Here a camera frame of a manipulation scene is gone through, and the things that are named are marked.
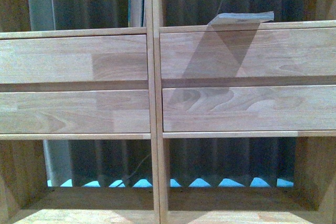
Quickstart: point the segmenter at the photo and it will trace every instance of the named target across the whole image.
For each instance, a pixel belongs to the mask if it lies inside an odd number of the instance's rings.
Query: drawer
[[[0,40],[0,83],[146,81],[146,35]]]
[[[164,88],[335,81],[336,28],[168,33],[160,40]]]
[[[336,130],[336,86],[163,89],[165,132]]]
[[[149,132],[148,90],[0,93],[0,134]]]

